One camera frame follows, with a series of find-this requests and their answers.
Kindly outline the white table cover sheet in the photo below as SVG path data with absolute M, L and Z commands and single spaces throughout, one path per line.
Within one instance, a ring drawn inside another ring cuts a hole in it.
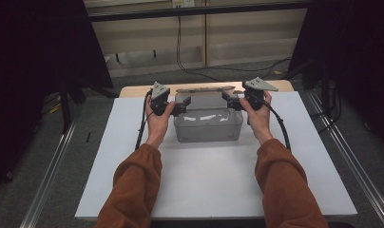
M 299 96 L 275 92 L 273 135 L 290 143 L 326 216 L 346 216 L 355 206 Z M 143 98 L 115 100 L 80 199 L 76 218 L 94 220 L 111 192 L 113 174 L 135 149 Z M 163 171 L 153 219 L 255 219 L 263 217 L 254 168 L 258 141 L 248 125 L 232 142 L 180 143 L 168 128 L 161 144 Z

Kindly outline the black metal stand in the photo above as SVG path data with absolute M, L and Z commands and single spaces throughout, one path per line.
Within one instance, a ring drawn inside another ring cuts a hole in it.
M 319 133 L 331 130 L 341 116 L 342 107 L 337 82 L 331 78 L 328 65 L 324 62 L 312 61 L 304 70 L 302 84 L 306 90 L 312 89 L 319 92 L 321 111 L 315 114 L 313 119 L 317 117 L 328 119 L 328 123 L 319 130 Z
M 66 134 L 71 125 L 68 98 L 71 98 L 75 104 L 82 104 L 86 100 L 86 95 L 82 90 L 80 79 L 76 77 L 64 77 L 60 80 L 59 95 L 63 113 L 63 134 Z

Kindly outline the wooden table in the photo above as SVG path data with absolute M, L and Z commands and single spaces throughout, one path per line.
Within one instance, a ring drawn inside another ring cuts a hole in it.
M 273 80 L 268 81 L 268 84 L 276 87 L 279 92 L 293 91 L 292 84 L 287 80 Z M 225 82 L 225 83 L 196 83 L 196 84 L 175 84 L 166 85 L 170 89 L 170 95 L 174 96 L 178 89 L 189 88 L 201 88 L 201 87 L 221 87 L 221 86 L 233 86 L 236 90 L 243 91 L 242 82 Z M 151 85 L 135 85 L 125 86 L 122 88 L 119 97 L 120 98 L 132 98 L 132 97 L 144 97 L 146 92 L 149 91 Z

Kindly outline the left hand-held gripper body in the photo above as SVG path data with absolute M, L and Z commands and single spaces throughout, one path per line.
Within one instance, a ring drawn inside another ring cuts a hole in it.
M 168 96 L 170 94 L 170 89 L 165 85 L 162 85 L 158 82 L 155 82 L 150 97 L 150 108 L 153 113 L 157 116 L 162 116 L 168 105 Z

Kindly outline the grey transparent box lid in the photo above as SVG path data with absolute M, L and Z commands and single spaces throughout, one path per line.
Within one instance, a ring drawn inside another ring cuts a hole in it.
M 177 89 L 175 101 L 180 103 L 186 98 L 191 98 L 187 109 L 223 108 L 227 107 L 227 104 L 222 93 L 232 94 L 234 90 L 231 85 Z

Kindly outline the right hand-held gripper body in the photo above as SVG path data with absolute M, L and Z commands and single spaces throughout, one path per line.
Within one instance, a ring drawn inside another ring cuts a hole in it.
M 259 77 L 243 82 L 242 87 L 244 88 L 244 98 L 254 110 L 259 110 L 262 107 L 265 90 L 278 91 L 275 86 L 266 83 Z

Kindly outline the person's right hand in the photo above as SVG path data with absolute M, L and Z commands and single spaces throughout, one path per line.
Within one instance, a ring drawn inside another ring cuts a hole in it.
M 240 104 L 248 115 L 248 122 L 253 130 L 255 138 L 263 145 L 273 138 L 270 130 L 270 109 L 263 105 L 260 109 L 254 110 L 245 98 L 240 98 Z

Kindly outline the black curtain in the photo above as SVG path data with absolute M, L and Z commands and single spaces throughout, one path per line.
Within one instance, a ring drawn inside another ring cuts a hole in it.
M 317 0 L 307 9 L 289 68 L 306 62 L 306 83 L 323 74 L 384 142 L 384 0 Z
M 0 183 L 41 118 L 47 95 L 112 88 L 84 0 L 0 0 Z

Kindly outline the person's left hand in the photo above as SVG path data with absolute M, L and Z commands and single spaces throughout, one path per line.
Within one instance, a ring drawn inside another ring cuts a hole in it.
M 159 148 L 163 142 L 164 136 L 168 128 L 168 120 L 171 116 L 171 113 L 175 107 L 174 102 L 170 102 L 161 116 L 157 116 L 150 107 L 151 96 L 147 96 L 146 100 L 146 114 L 148 115 L 147 124 L 148 124 L 148 136 L 145 141 L 147 144 Z

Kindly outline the beige office desk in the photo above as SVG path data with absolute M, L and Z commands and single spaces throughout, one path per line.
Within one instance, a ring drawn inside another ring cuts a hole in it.
M 231 7 L 255 0 L 195 0 Z M 86 0 L 111 77 L 270 61 L 293 54 L 306 9 L 176 15 L 170 0 Z

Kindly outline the metal floor rail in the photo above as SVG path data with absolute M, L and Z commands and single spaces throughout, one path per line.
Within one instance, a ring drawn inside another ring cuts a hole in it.
M 323 108 L 320 98 L 316 95 L 313 90 L 306 92 L 309 97 L 313 107 L 316 109 L 317 113 L 320 115 L 320 119 L 325 125 L 328 134 L 334 140 L 337 148 L 340 151 L 340 154 L 352 170 L 358 184 L 366 195 L 368 201 L 373 206 L 376 214 L 384 225 L 384 197 L 381 195 L 379 190 L 374 185 L 373 181 L 370 179 L 366 170 L 360 164 L 358 158 L 355 155 L 354 150 L 347 143 L 343 134 L 340 132 L 335 123 L 326 115 L 323 114 Z
M 73 120 L 67 128 L 67 131 L 62 135 L 53 157 L 48 165 L 48 169 L 42 178 L 42 181 L 33 197 L 29 209 L 27 210 L 19 228 L 36 228 L 36 224 L 43 211 L 45 203 L 48 199 L 52 184 L 54 183 L 63 157 L 67 152 L 67 147 L 71 141 L 72 135 L 76 129 L 78 121 Z

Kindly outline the white wall socket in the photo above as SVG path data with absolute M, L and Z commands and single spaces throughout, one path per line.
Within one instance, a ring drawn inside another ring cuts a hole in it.
M 172 0 L 174 9 L 178 8 L 193 8 L 195 6 L 195 0 Z

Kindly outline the grey transparent plastic box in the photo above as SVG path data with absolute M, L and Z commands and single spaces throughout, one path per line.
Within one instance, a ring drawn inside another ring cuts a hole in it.
M 219 91 L 178 92 L 176 102 L 191 98 L 186 112 L 174 118 L 180 143 L 227 142 L 240 137 L 243 117 L 227 106 Z

